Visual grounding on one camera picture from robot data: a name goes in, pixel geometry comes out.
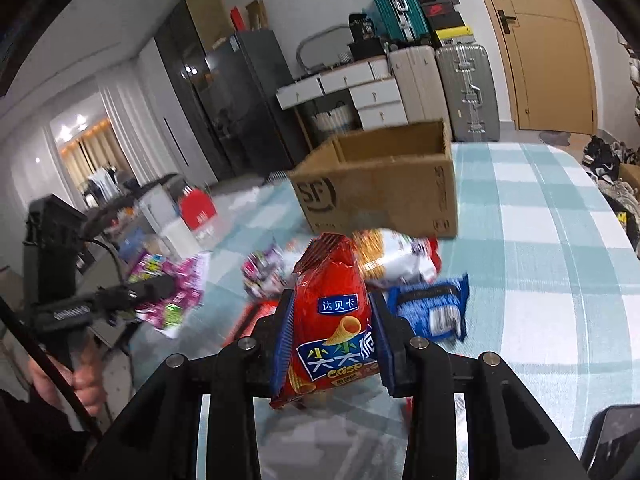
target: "white drawer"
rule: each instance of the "white drawer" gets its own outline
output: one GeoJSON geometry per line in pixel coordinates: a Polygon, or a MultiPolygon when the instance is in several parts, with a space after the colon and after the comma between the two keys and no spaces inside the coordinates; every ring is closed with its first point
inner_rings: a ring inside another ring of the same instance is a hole
{"type": "Polygon", "coordinates": [[[358,110],[364,130],[408,124],[402,103],[391,103],[358,110]]]}
{"type": "Polygon", "coordinates": [[[378,106],[402,100],[395,79],[356,86],[350,92],[353,104],[358,110],[367,106],[378,106]]]}
{"type": "Polygon", "coordinates": [[[311,101],[322,95],[322,88],[317,77],[303,79],[293,85],[285,86],[278,89],[276,97],[280,103],[280,107],[285,110],[292,106],[311,101]]]}
{"type": "Polygon", "coordinates": [[[325,94],[373,81],[368,62],[354,63],[320,75],[325,94]]]}
{"type": "Polygon", "coordinates": [[[386,60],[386,57],[383,59],[369,61],[369,64],[371,65],[371,71],[373,72],[373,79],[386,79],[387,77],[391,77],[389,62],[386,60]]]}

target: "bolt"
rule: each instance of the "bolt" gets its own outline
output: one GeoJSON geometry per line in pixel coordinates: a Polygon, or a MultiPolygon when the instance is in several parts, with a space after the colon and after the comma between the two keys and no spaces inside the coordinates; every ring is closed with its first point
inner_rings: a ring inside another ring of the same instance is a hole
{"type": "Polygon", "coordinates": [[[243,337],[238,340],[238,347],[242,350],[251,350],[257,344],[253,337],[243,337]]]}
{"type": "Polygon", "coordinates": [[[184,362],[184,355],[182,354],[171,354],[165,361],[166,365],[169,368],[178,368],[182,366],[184,362]]]}
{"type": "Polygon", "coordinates": [[[500,356],[495,352],[487,352],[482,356],[482,361],[489,366],[497,366],[500,364],[500,356]]]}
{"type": "Polygon", "coordinates": [[[412,347],[417,348],[418,350],[424,350],[429,346],[429,340],[420,336],[412,337],[409,343],[412,347]]]}

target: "door lock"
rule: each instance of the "door lock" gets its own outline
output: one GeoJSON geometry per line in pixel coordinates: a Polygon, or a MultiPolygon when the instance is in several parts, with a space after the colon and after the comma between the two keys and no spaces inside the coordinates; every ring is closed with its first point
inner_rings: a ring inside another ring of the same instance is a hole
{"type": "Polygon", "coordinates": [[[504,11],[502,9],[498,9],[498,17],[500,18],[500,23],[502,24],[502,31],[505,34],[511,34],[509,29],[509,22],[515,22],[517,20],[516,16],[505,16],[504,11]]]}

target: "desk leg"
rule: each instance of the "desk leg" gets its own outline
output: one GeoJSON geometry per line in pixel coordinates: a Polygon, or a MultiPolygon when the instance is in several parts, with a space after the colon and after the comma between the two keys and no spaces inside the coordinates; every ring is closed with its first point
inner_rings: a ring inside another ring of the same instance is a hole
{"type": "Polygon", "coordinates": [[[314,146],[311,143],[311,139],[309,138],[309,133],[306,130],[305,121],[302,120],[302,117],[300,116],[300,112],[298,111],[298,107],[297,106],[294,106],[293,110],[296,113],[296,118],[298,119],[298,124],[300,125],[300,128],[302,128],[302,134],[305,136],[306,144],[309,146],[309,151],[312,152],[314,150],[314,146]]]}

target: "door frame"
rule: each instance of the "door frame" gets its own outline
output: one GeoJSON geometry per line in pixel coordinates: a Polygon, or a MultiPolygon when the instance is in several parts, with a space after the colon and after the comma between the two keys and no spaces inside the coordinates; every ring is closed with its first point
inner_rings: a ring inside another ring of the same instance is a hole
{"type": "MultiPolygon", "coordinates": [[[[502,66],[504,67],[504,76],[507,80],[507,89],[509,91],[509,107],[511,109],[511,120],[514,122],[516,129],[520,129],[518,120],[518,105],[516,98],[516,90],[514,83],[513,70],[511,68],[511,61],[509,58],[509,51],[507,49],[507,43],[504,40],[502,33],[502,25],[498,19],[498,14],[494,6],[493,0],[484,0],[486,10],[489,12],[489,18],[491,24],[494,26],[495,38],[498,41],[498,49],[500,50],[500,57],[502,58],[502,66]]],[[[580,27],[580,33],[582,35],[582,42],[587,53],[587,64],[589,66],[589,81],[591,84],[591,107],[593,109],[593,135],[596,135],[598,131],[598,101],[596,95],[596,83],[593,71],[593,58],[591,57],[591,49],[589,41],[587,40],[587,33],[582,22],[582,15],[575,0],[571,0],[572,6],[574,6],[575,15],[578,17],[578,26],[580,27]]]]}

